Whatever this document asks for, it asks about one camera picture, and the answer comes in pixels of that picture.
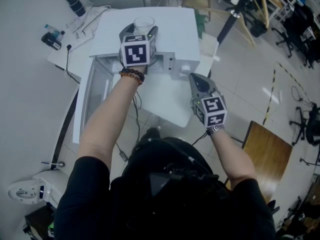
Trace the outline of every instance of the person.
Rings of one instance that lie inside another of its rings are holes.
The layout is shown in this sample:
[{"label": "person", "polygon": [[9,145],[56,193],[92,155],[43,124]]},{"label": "person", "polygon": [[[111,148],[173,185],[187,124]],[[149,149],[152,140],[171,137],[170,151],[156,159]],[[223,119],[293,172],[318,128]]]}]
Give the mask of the person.
[{"label": "person", "polygon": [[275,239],[273,217],[253,162],[223,127],[210,137],[231,191],[192,145],[172,137],[160,139],[155,128],[141,138],[122,176],[110,184],[113,149],[144,79],[138,74],[143,66],[133,69],[85,126],[78,159],[55,213],[55,238]]}]

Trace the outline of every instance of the forearm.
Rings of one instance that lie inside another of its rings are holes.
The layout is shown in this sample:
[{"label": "forearm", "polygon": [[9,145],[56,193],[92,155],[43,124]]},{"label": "forearm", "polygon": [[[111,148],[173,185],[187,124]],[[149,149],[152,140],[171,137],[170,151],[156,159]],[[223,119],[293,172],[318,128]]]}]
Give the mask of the forearm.
[{"label": "forearm", "polygon": [[211,135],[211,139],[232,189],[245,179],[257,178],[251,158],[234,143],[225,130],[220,129]]},{"label": "forearm", "polygon": [[117,82],[87,122],[80,139],[79,157],[96,157],[111,169],[113,148],[138,86],[138,82],[131,77],[122,77]]}]

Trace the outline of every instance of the sleeve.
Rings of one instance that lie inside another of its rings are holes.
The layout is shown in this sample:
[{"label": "sleeve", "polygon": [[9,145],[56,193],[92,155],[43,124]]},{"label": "sleeve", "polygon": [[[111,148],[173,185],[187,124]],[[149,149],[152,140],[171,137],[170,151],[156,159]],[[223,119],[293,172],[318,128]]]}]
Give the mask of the sleeve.
[{"label": "sleeve", "polygon": [[236,185],[232,197],[235,201],[234,223],[238,225],[238,239],[276,239],[273,216],[255,179],[246,179]]},{"label": "sleeve", "polygon": [[101,160],[79,158],[54,215],[54,238],[98,239],[109,193],[109,170]]}]

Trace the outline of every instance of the metal watch band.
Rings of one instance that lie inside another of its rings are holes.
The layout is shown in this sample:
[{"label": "metal watch band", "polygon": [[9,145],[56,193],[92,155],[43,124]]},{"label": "metal watch band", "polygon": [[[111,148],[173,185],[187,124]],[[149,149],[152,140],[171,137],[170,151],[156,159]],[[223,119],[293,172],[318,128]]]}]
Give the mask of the metal watch band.
[{"label": "metal watch band", "polygon": [[225,126],[223,124],[219,124],[219,125],[215,125],[213,127],[207,128],[206,129],[206,133],[211,136],[212,134],[216,133],[217,131],[219,131],[220,129],[224,129]]}]

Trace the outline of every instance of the black t-shirt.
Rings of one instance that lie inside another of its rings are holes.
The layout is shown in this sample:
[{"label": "black t-shirt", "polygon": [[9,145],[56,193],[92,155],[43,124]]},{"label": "black t-shirt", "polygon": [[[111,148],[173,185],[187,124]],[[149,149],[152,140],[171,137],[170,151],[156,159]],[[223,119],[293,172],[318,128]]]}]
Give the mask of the black t-shirt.
[{"label": "black t-shirt", "polygon": [[[176,144],[211,171],[195,148],[181,140]],[[102,161],[79,158],[55,214],[55,238],[275,239],[272,215],[254,179],[240,182],[223,200],[207,194],[185,209],[166,211],[164,207],[161,215],[157,212],[141,220],[147,201],[139,182],[150,172],[163,172],[168,164],[196,170],[184,155],[162,142],[132,154],[122,176],[111,185]]]}]

